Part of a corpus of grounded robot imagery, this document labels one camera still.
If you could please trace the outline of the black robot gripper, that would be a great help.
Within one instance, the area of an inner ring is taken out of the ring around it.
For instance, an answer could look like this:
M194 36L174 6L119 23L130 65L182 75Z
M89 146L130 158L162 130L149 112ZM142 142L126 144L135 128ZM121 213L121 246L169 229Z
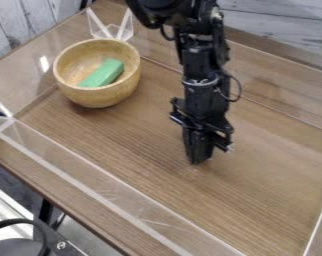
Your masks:
M226 120L229 109L229 76L184 79L184 97L170 99L170 119L182 128L185 154L190 164L210 158L213 149L226 152L232 145L233 127Z

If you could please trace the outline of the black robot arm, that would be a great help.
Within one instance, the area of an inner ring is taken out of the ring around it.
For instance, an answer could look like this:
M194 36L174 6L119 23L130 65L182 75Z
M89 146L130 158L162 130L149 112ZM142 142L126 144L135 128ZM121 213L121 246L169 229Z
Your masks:
M125 0L149 29L157 29L176 46L182 66L184 97L172 98L170 119L182 128L188 161L212 157L213 150L228 151L232 144L225 113L234 101L229 96L232 76L224 65L229 47L224 36L222 12L216 0Z

